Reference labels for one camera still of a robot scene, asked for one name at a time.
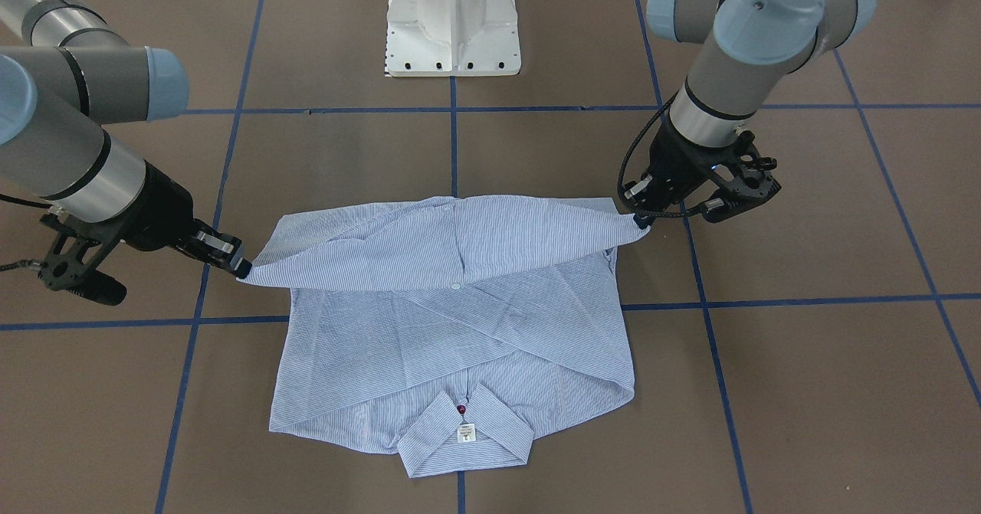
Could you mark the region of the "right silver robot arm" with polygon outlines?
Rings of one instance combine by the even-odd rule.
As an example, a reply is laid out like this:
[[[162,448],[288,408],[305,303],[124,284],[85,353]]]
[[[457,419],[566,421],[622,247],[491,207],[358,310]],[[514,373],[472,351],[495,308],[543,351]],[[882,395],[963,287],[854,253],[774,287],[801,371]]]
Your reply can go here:
[[[49,210],[56,239],[36,263],[42,283],[105,283],[98,267],[120,243],[246,277],[241,241],[199,220],[192,194],[107,128],[182,115],[179,58],[130,45],[81,0],[2,0],[2,23],[24,41],[2,49],[2,178]]]

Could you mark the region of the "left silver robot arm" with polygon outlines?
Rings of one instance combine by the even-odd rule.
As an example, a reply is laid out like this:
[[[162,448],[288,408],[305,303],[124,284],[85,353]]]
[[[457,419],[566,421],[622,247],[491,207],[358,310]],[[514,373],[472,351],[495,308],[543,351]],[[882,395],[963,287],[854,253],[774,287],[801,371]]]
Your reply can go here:
[[[653,34],[700,45],[678,91],[648,121],[647,168],[618,179],[639,228],[658,218],[720,223],[779,192],[777,162],[747,124],[782,78],[854,38],[878,0],[647,0]]]

